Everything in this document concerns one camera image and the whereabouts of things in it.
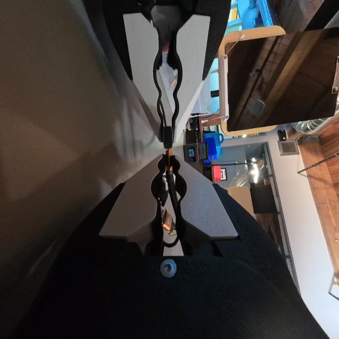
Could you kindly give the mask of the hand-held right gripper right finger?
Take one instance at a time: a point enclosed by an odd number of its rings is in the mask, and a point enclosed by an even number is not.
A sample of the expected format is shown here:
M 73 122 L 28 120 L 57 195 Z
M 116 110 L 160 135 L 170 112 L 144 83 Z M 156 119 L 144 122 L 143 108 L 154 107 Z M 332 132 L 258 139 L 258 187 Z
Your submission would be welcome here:
M 196 254 L 204 243 L 234 240 L 238 233 L 212 182 L 177 156 L 171 157 L 179 195 L 176 231 L 183 254 Z

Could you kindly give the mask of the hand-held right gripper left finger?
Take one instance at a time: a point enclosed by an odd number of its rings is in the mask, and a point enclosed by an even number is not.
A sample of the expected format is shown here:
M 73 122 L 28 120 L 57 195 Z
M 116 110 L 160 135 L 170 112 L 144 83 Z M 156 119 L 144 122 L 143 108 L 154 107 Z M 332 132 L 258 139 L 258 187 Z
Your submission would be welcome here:
M 142 253 L 154 239 L 152 223 L 156 218 L 158 203 L 151 185 L 159 174 L 157 156 L 124 184 L 99 235 L 102 238 L 125 240 L 138 244 Z

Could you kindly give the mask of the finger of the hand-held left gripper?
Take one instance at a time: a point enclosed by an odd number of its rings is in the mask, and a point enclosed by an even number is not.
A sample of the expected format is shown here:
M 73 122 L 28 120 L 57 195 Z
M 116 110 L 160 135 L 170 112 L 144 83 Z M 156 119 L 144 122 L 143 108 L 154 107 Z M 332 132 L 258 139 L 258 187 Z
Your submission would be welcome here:
M 184 131 L 194 104 L 204 85 L 203 68 L 210 26 L 210 16 L 193 15 L 176 35 L 176 52 L 181 62 L 181 85 L 176 93 L 179 112 L 176 117 L 174 143 Z
M 158 70 L 162 57 L 159 34 L 143 14 L 123 15 L 132 84 L 148 122 L 160 142 L 163 142 L 164 118 L 160 108 L 163 83 Z

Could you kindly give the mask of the blue shelf unit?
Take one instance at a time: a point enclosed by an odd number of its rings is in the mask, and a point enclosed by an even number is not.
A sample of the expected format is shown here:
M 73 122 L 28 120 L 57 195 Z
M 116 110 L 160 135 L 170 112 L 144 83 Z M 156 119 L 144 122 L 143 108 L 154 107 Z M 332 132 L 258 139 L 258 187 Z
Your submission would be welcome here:
M 268 0 L 231 0 L 225 34 L 273 26 L 277 19 Z

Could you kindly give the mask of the clear plastic storage box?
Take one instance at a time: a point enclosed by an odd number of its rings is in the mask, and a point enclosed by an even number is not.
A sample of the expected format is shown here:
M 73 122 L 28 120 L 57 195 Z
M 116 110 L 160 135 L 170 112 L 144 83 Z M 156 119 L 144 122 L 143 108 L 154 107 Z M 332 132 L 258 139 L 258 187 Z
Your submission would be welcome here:
M 219 96 L 211 97 L 210 77 L 207 76 L 189 117 L 209 116 L 219 110 Z

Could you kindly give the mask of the small black display device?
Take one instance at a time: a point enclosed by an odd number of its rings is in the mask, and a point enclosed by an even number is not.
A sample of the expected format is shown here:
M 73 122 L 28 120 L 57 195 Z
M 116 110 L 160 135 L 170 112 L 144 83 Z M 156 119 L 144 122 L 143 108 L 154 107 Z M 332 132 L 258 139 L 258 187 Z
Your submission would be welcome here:
M 184 160 L 187 163 L 198 163 L 209 158 L 206 142 L 190 143 L 183 146 Z

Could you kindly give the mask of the blue plastic object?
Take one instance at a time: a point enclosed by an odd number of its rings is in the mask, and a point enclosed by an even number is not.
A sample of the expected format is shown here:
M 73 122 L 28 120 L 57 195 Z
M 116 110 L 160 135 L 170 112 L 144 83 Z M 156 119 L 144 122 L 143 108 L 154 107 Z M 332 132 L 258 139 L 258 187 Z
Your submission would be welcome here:
M 218 160 L 222 155 L 221 144 L 224 141 L 224 135 L 218 132 L 203 133 L 203 142 L 207 143 L 208 159 L 204 161 L 205 164 L 210 164 L 211 159 Z

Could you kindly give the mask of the wood-rimmed dark panel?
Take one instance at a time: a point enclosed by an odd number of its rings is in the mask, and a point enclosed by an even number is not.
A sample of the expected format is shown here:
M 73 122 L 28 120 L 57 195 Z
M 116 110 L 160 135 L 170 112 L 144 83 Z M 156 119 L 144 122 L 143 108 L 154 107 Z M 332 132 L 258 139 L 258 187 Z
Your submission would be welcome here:
M 280 26 L 227 33 L 229 118 L 223 134 L 267 132 L 337 113 L 338 27 L 286 33 Z

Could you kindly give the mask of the black metal bar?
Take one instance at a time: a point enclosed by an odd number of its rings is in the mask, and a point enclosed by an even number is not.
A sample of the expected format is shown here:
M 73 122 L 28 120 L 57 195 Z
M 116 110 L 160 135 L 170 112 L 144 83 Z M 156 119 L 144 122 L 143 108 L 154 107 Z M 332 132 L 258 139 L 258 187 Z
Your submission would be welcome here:
M 339 156 L 339 153 L 335 153 L 334 155 L 331 155 L 331 156 L 329 156 L 329 157 L 327 157 L 327 158 L 325 158 L 325 159 L 323 159 L 323 160 L 321 160 L 321 161 L 318 161 L 318 162 L 316 162 L 316 163 L 314 163 L 314 164 L 312 164 L 312 165 L 310 165 L 310 166 L 308 166 L 308 167 L 306 167 L 306 168 L 304 168 L 304 169 L 302 169 L 302 170 L 299 170 L 299 171 L 297 172 L 297 174 L 301 174 L 301 173 L 306 172 L 306 171 L 308 171 L 308 170 L 310 170 L 310 169 L 312 169 L 312 168 L 314 168 L 314 167 L 318 167 L 319 165 L 321 165 L 321 164 L 323 164 L 323 163 L 326 163 L 326 162 L 328 162 L 328 161 L 330 161 L 330 160 L 332 160 L 332 159 L 335 159 L 335 158 L 337 158 L 338 156 Z

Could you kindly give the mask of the white mounting bracket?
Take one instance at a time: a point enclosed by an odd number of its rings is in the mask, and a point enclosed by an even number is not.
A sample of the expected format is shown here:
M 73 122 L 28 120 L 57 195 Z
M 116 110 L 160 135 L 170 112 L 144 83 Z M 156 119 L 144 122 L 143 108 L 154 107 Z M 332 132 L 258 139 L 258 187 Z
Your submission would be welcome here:
M 228 104 L 228 57 L 226 54 L 218 57 L 218 77 L 219 77 L 219 112 L 222 122 L 226 122 L 229 118 Z

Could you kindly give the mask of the wall vent grille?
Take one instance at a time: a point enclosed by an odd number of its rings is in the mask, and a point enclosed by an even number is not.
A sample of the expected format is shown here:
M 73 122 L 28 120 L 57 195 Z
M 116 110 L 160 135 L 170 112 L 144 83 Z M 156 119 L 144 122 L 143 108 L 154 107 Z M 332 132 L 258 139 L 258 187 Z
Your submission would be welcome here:
M 299 155 L 299 147 L 296 140 L 278 141 L 278 151 L 280 156 Z

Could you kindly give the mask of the silver flexible duct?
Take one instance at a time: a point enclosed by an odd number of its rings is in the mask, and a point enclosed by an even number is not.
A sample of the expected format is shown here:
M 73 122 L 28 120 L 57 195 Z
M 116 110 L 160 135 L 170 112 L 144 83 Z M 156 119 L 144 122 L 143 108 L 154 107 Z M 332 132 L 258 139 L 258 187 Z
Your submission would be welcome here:
M 323 124 L 331 118 L 313 119 L 307 121 L 299 121 L 292 123 L 293 128 L 304 135 L 311 135 L 316 133 Z

